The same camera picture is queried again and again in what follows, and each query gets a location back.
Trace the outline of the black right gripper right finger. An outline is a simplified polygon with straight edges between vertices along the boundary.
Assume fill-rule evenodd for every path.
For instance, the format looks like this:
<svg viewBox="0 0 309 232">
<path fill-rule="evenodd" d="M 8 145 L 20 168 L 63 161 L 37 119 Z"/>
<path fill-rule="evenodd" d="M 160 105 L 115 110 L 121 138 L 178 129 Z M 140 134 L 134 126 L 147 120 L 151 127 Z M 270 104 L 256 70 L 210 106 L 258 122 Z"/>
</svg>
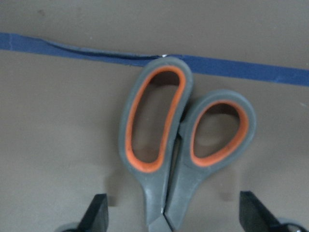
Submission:
<svg viewBox="0 0 309 232">
<path fill-rule="evenodd" d="M 245 232 L 281 232 L 281 224 L 251 191 L 239 195 L 239 222 Z"/>
</svg>

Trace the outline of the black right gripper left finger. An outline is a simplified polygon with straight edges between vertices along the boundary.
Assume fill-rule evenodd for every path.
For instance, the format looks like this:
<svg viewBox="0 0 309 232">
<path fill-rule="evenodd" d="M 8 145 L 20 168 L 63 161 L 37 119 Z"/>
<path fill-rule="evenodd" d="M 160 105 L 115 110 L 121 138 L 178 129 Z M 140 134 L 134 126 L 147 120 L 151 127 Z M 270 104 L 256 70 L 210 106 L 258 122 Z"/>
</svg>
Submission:
<svg viewBox="0 0 309 232">
<path fill-rule="evenodd" d="M 80 221 L 78 232 L 106 232 L 108 229 L 107 194 L 96 194 Z"/>
</svg>

